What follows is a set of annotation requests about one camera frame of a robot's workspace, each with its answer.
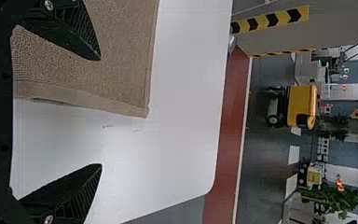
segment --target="screw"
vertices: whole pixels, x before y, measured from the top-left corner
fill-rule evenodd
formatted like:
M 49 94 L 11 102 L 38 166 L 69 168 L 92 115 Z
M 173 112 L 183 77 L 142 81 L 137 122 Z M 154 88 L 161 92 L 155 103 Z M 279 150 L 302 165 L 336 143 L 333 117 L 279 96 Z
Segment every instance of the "screw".
M 53 3 L 50 0 L 45 0 L 45 8 L 48 11 L 52 11 L 54 9 Z
M 51 223 L 53 223 L 53 221 L 54 221 L 54 216 L 53 216 L 53 215 L 49 215 L 49 216 L 47 216 L 47 217 L 45 218 L 44 224 L 51 224 Z

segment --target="red floor strip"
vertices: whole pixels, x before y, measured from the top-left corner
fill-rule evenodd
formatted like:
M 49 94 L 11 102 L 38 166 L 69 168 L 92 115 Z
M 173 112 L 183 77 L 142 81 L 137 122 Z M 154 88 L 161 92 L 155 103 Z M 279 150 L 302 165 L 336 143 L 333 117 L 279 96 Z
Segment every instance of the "red floor strip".
M 206 195 L 203 224 L 232 223 L 249 62 L 236 47 L 227 63 L 216 174 Z

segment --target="potted plant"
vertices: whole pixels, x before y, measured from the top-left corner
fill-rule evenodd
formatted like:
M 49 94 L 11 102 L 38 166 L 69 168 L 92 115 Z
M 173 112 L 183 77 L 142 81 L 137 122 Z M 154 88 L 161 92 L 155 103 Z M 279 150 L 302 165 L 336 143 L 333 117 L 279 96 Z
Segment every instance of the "potted plant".
M 358 205 L 358 191 L 351 187 L 343 187 L 338 190 L 337 186 L 330 186 L 323 183 L 320 189 L 300 189 L 303 202 L 314 201 L 320 203 L 325 208 L 326 214 L 338 212 L 340 219 L 348 217 L 348 213 Z

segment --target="yellow machine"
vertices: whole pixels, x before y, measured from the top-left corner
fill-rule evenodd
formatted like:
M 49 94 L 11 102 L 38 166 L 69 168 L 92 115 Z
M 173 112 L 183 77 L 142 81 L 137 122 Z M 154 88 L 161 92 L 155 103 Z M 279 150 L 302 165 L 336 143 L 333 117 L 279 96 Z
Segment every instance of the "yellow machine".
M 269 88 L 267 122 L 273 127 L 313 129 L 316 121 L 318 93 L 316 86 Z
M 290 87 L 287 125 L 311 130 L 316 121 L 317 98 L 316 86 Z

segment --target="white board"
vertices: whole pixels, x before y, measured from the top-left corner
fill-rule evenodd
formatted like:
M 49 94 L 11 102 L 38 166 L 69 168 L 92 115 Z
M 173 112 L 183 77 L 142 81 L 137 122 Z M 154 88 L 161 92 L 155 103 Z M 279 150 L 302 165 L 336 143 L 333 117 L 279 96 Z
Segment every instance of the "white board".
M 232 1 L 161 0 L 150 115 L 15 101 L 18 198 L 91 162 L 103 176 L 87 223 L 122 223 L 213 185 Z

